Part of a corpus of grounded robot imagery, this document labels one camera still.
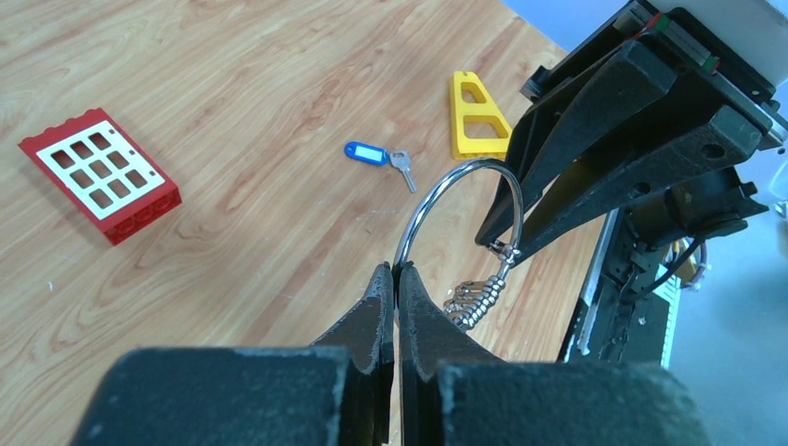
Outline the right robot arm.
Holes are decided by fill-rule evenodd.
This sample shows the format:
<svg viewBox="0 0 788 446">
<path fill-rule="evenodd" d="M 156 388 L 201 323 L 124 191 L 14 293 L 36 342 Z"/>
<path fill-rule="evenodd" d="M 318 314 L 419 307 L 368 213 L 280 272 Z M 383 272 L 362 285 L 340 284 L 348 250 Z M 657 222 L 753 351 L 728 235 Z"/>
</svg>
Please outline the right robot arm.
<svg viewBox="0 0 788 446">
<path fill-rule="evenodd" d="M 629 1 L 522 87 L 506 155 L 519 258 L 599 216 L 612 226 L 565 360 L 668 362 L 676 304 L 657 288 L 786 197 L 786 47 L 783 1 Z"/>
</svg>

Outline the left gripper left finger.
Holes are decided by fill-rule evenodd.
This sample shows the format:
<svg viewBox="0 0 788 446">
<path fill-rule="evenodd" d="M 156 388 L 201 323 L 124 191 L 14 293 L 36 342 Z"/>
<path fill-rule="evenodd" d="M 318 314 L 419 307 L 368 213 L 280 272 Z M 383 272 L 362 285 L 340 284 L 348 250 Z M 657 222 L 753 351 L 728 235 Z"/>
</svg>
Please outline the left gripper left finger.
<svg viewBox="0 0 788 446">
<path fill-rule="evenodd" d="M 393 275 L 374 268 L 362 298 L 311 346 L 309 445 L 388 442 L 393 385 Z"/>
</svg>

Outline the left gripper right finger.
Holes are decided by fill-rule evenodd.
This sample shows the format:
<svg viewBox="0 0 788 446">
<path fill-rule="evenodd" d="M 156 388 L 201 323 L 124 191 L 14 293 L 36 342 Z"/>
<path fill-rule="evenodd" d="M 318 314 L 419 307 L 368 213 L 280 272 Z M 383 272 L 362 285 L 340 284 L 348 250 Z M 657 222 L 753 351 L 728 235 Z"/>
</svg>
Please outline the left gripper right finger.
<svg viewBox="0 0 788 446">
<path fill-rule="evenodd" d="M 467 367 L 503 360 L 455 326 L 431 299 L 412 261 L 398 267 L 401 439 L 443 445 L 455 427 L 455 380 Z"/>
</svg>

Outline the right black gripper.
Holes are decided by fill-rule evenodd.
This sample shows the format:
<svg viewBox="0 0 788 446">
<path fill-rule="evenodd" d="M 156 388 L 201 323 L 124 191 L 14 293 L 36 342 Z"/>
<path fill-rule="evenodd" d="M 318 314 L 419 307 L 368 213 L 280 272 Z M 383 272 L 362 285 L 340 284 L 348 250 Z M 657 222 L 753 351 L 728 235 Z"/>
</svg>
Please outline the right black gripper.
<svg viewBox="0 0 788 446">
<path fill-rule="evenodd" d="M 685 235 L 670 188 L 786 146 L 774 98 L 786 45 L 787 20 L 766 1 L 629 1 L 538 69 L 507 154 L 531 212 L 516 261 L 621 207 L 646 243 Z M 512 213 L 500 185 L 476 243 Z"/>
</svg>

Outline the silver keyring with keys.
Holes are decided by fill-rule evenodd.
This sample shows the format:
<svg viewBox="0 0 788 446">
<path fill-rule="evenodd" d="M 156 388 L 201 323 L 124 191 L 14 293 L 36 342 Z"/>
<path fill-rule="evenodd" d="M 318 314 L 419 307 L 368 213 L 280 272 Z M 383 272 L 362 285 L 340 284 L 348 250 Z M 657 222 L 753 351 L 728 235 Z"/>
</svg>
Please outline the silver keyring with keys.
<svg viewBox="0 0 788 446">
<path fill-rule="evenodd" d="M 485 171 L 493 185 L 502 182 L 513 204 L 504 232 L 483 243 L 475 242 L 471 228 L 483 211 L 461 203 L 464 194 L 471 201 L 481 196 L 470 188 L 484 182 L 467 179 L 479 171 Z M 429 286 L 446 287 L 432 302 L 466 333 L 476 328 L 501 299 L 506 276 L 521 259 L 524 220 L 524 194 L 510 167 L 493 158 L 463 162 L 440 177 L 419 201 L 400 236 L 392 272 L 400 274 L 415 251 L 432 275 Z"/>
</svg>

